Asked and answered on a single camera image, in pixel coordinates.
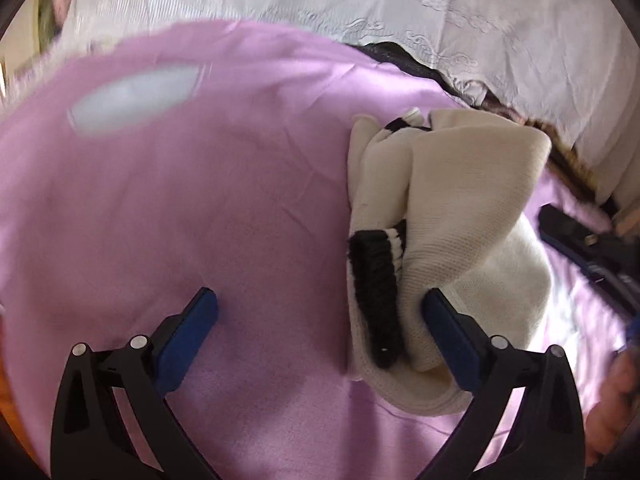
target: light blue oval patch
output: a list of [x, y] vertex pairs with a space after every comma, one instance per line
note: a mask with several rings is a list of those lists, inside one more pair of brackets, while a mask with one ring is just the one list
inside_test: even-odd
[[70, 121], [88, 136], [137, 126], [190, 99], [201, 71], [197, 65], [165, 66], [110, 82], [78, 101]]

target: beige knit fabric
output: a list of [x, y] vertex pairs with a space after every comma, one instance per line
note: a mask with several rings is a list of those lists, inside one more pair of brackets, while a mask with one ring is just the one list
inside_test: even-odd
[[[411, 124], [417, 124], [415, 112]], [[462, 392], [420, 315], [439, 287], [488, 335], [527, 348], [550, 299], [550, 271], [522, 210], [544, 168], [547, 136], [476, 110], [435, 110], [432, 132], [394, 134], [359, 116], [348, 160], [351, 234], [407, 220], [399, 315], [409, 360], [389, 370], [370, 358], [367, 331], [348, 271], [357, 372], [391, 404], [418, 415], [460, 412]]]

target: pink bedsheet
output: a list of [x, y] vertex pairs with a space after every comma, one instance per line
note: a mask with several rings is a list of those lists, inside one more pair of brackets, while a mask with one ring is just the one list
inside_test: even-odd
[[[185, 63], [201, 67], [200, 83], [158, 117], [100, 136], [68, 119], [104, 83]], [[70, 348], [150, 333], [206, 285], [220, 321], [169, 402], [225, 479], [414, 478], [459, 417], [401, 413], [345, 376], [345, 252], [351, 118], [385, 122], [415, 105], [456, 106], [434, 82], [346, 46], [206, 22], [75, 60], [9, 117], [0, 133], [3, 355], [43, 463]], [[549, 201], [580, 209], [546, 174], [530, 215]], [[575, 291], [588, 406], [620, 327], [551, 258]]]

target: silver screw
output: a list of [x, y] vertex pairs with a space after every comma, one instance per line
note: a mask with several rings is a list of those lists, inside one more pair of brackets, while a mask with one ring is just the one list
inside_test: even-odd
[[146, 336], [137, 335], [137, 336], [135, 336], [135, 338], [133, 338], [131, 340], [129, 345], [131, 346], [131, 348], [135, 348], [136, 350], [140, 350], [140, 349], [142, 349], [142, 348], [144, 348], [146, 346], [146, 343], [148, 341], [149, 341], [149, 339], [147, 339]]
[[509, 347], [509, 341], [507, 338], [502, 337], [501, 335], [494, 335], [491, 338], [491, 345], [498, 350], [504, 350]]
[[84, 343], [78, 343], [71, 349], [71, 353], [76, 357], [80, 357], [86, 352], [86, 345]]
[[564, 357], [564, 349], [558, 345], [551, 345], [551, 353], [556, 357]]
[[598, 235], [586, 235], [584, 237], [584, 244], [587, 247], [591, 247], [592, 245], [595, 245], [598, 243]]

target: purple cloth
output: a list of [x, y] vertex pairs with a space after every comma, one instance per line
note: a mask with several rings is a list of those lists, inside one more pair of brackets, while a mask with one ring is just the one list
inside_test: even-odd
[[[159, 117], [102, 136], [68, 119], [108, 82], [183, 63], [202, 67], [200, 84]], [[3, 358], [42, 463], [71, 347], [151, 333], [205, 285], [220, 320], [169, 402], [225, 479], [413, 479], [459, 416], [407, 415], [345, 375], [352, 116], [385, 123], [413, 106], [456, 104], [305, 32], [202, 22], [75, 60], [13, 113], [0, 130]], [[529, 217], [549, 201], [578, 207], [546, 174]], [[620, 327], [581, 294], [586, 343], [604, 356]], [[587, 388], [594, 366], [579, 376]]]

